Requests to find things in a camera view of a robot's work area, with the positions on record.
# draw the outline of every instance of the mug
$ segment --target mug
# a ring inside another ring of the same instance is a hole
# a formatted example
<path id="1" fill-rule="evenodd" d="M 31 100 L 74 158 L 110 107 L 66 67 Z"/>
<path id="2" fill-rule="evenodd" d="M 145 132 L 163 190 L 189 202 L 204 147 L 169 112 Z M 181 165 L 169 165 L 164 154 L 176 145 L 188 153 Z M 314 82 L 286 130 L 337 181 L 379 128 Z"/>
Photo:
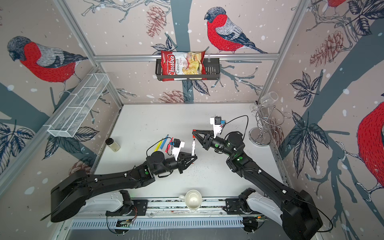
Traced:
<path id="1" fill-rule="evenodd" d="M 189 210 L 197 210 L 203 201 L 201 194 L 197 190 L 188 191 L 185 196 L 180 195 L 179 198 L 185 201 L 185 205 Z"/>

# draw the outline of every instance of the red chip bag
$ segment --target red chip bag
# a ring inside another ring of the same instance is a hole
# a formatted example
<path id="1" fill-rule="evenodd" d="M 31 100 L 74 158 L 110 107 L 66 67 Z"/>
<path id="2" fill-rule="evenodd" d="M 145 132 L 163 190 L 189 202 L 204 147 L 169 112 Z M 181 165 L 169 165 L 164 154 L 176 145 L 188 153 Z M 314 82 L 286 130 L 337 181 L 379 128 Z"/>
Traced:
<path id="1" fill-rule="evenodd" d="M 163 75 L 195 75 L 206 74 L 203 65 L 203 52 L 169 52 L 161 51 L 161 67 Z M 162 81 L 187 80 L 186 78 L 164 78 Z"/>

